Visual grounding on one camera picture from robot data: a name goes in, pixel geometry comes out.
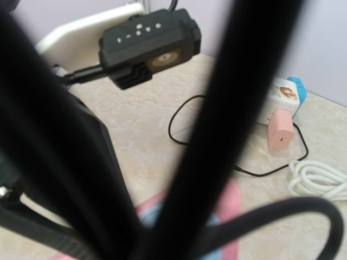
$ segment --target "metal screw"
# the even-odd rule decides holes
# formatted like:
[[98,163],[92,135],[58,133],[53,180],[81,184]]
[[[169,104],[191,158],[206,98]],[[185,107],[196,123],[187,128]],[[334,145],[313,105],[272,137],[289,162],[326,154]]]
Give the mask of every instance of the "metal screw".
[[11,193],[11,189],[5,187],[5,186],[1,186],[0,187],[0,199],[6,198],[10,193]]

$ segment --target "white cable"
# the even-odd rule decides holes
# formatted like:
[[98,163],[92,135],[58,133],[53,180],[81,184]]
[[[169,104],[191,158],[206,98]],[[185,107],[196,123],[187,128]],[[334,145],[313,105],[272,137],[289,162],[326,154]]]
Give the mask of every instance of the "white cable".
[[347,174],[317,161],[292,161],[293,179],[289,191],[293,196],[309,195],[328,200],[347,200]]

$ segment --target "wall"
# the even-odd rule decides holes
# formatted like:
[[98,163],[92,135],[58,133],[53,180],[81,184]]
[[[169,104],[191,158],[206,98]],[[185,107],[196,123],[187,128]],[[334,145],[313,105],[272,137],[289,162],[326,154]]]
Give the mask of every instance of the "wall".
[[[152,9],[167,8],[169,0],[151,0]],[[227,9],[233,0],[179,0],[202,30],[202,53],[215,56]],[[317,95],[347,106],[347,10],[346,0],[310,0],[278,76],[300,77]]]
[[12,12],[33,43],[59,25],[124,5],[127,0],[21,0]]

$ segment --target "table surface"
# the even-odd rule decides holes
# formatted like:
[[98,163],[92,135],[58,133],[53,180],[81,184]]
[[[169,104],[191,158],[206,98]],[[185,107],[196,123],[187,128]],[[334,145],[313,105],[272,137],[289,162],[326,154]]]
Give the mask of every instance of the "table surface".
[[[213,63],[213,58],[198,55],[127,91],[118,89],[108,79],[71,89],[108,127],[135,205],[170,184],[184,147],[169,139],[169,120],[186,99],[204,92]],[[200,103],[200,100],[192,101],[177,116],[172,126],[177,139],[187,139]],[[310,149],[309,159],[347,173],[347,108],[309,94],[295,121]],[[239,165],[245,170],[263,173],[303,154],[298,135],[287,150],[269,149],[267,128],[257,125]],[[264,178],[236,173],[243,212],[288,198],[289,178],[288,169]],[[336,202],[335,205],[346,221],[347,203]],[[289,217],[241,238],[239,259],[315,259],[326,241],[328,230],[329,222],[320,215],[306,213]],[[0,229],[0,260],[49,259],[55,254],[50,248]],[[346,258],[345,239],[336,259]]]

